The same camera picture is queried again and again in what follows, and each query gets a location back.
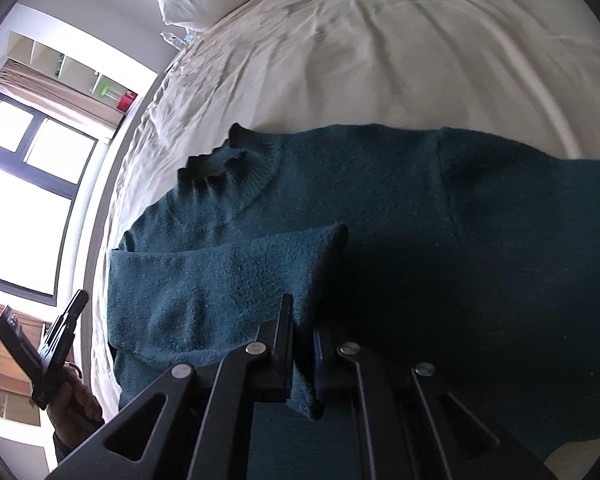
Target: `mattress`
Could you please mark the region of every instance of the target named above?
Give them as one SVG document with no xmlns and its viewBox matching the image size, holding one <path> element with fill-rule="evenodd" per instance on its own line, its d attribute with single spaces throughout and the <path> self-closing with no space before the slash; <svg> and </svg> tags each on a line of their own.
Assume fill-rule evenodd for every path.
<svg viewBox="0 0 600 480">
<path fill-rule="evenodd" d="M 582 0 L 251 0 L 200 35 L 133 133 L 110 200 L 93 291 L 91 386 L 120 388 L 107 348 L 107 255 L 232 123 L 490 132 L 600 158 L 600 24 Z"/>
</svg>

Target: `hand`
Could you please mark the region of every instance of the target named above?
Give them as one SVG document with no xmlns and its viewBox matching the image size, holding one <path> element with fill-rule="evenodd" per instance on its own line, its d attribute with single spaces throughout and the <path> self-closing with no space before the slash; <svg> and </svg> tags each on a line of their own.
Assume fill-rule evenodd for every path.
<svg viewBox="0 0 600 480">
<path fill-rule="evenodd" d="M 72 409 L 72 400 L 83 407 L 84 414 L 95 422 L 102 420 L 102 408 L 73 368 L 65 365 L 64 371 L 67 382 L 60 386 L 46 412 L 60 441 L 67 447 L 75 448 L 95 433 L 97 427 Z"/>
</svg>

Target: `bed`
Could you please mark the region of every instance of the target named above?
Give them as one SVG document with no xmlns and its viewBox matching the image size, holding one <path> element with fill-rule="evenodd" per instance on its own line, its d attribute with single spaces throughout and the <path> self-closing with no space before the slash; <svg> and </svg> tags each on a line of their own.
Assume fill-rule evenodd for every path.
<svg viewBox="0 0 600 480">
<path fill-rule="evenodd" d="M 232 123 L 491 132 L 600 158 L 600 22 L 583 0 L 250 0 L 170 68 L 117 176 L 93 290 L 91 386 L 120 388 L 107 347 L 107 255 Z"/>
</svg>

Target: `metal screw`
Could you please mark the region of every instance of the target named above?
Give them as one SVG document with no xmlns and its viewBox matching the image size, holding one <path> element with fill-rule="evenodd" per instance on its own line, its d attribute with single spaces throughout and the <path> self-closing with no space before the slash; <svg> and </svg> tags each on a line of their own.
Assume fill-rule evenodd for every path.
<svg viewBox="0 0 600 480">
<path fill-rule="evenodd" d="M 353 341 L 349 341 L 342 343 L 339 350 L 340 353 L 344 355 L 355 355 L 360 352 L 360 345 L 358 343 L 354 343 Z"/>
<path fill-rule="evenodd" d="M 416 364 L 416 373 L 420 377 L 431 377 L 436 373 L 436 367 L 431 363 L 421 362 Z"/>
<path fill-rule="evenodd" d="M 171 375 L 176 379 L 184 379 L 191 375 L 191 367 L 189 365 L 175 365 L 171 369 Z"/>
<path fill-rule="evenodd" d="M 253 343 L 249 343 L 245 350 L 249 355 L 261 355 L 267 351 L 267 345 L 261 343 L 260 341 L 254 341 Z"/>
</svg>

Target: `dark window frame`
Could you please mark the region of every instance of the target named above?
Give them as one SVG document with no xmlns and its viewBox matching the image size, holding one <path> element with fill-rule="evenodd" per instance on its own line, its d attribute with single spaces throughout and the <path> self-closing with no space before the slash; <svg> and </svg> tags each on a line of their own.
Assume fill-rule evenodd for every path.
<svg viewBox="0 0 600 480">
<path fill-rule="evenodd" d="M 87 167 L 91 160 L 91 156 L 93 155 L 93 152 L 96 149 L 98 140 L 81 132 L 80 130 L 72 128 L 68 124 L 64 124 L 62 121 L 58 121 L 55 118 L 50 117 L 49 115 L 45 114 L 44 112 L 41 112 L 40 110 L 27 106 L 17 101 L 16 99 L 2 94 L 1 92 L 0 101 L 7 102 L 8 104 L 11 104 L 33 115 L 33 119 L 31 120 L 29 127 L 27 127 L 27 131 L 24 133 L 24 136 L 20 140 L 18 148 L 15 152 L 10 152 L 10 150 L 7 150 L 6 148 L 0 146 L 0 170 L 3 170 L 5 173 L 9 173 L 21 180 L 33 184 L 34 186 L 38 186 L 42 189 L 45 189 L 53 194 L 56 194 L 71 201 L 69 213 L 67 214 L 67 219 L 64 224 L 64 231 L 62 232 L 60 250 L 58 251 L 54 293 L 52 295 L 45 294 L 43 292 L 20 286 L 16 283 L 7 282 L 2 279 L 0 279 L 0 290 L 8 294 L 13 294 L 14 296 L 19 296 L 20 298 L 24 298 L 26 300 L 37 301 L 38 303 L 43 303 L 49 306 L 56 306 L 56 299 L 58 297 L 58 278 L 60 275 L 60 263 L 62 260 L 62 252 L 64 251 L 64 242 L 69 228 L 69 222 L 71 220 L 71 214 L 74 210 L 75 199 L 78 195 L 78 190 L 80 189 L 82 178 L 84 177 L 84 173 L 87 170 Z M 82 168 L 82 173 L 80 174 L 80 179 L 78 180 L 77 184 L 73 184 L 72 182 L 47 173 L 46 171 L 40 170 L 39 168 L 30 166 L 29 164 L 24 162 L 24 159 L 26 158 L 27 153 L 29 153 L 30 147 L 32 146 L 36 138 L 36 134 L 38 133 L 40 126 L 42 126 L 45 120 L 50 120 L 55 123 L 61 124 L 65 128 L 68 128 L 82 135 L 83 137 L 87 137 L 88 139 L 94 141 L 89 156 L 87 157 L 87 160 L 84 163 L 84 167 Z"/>
</svg>

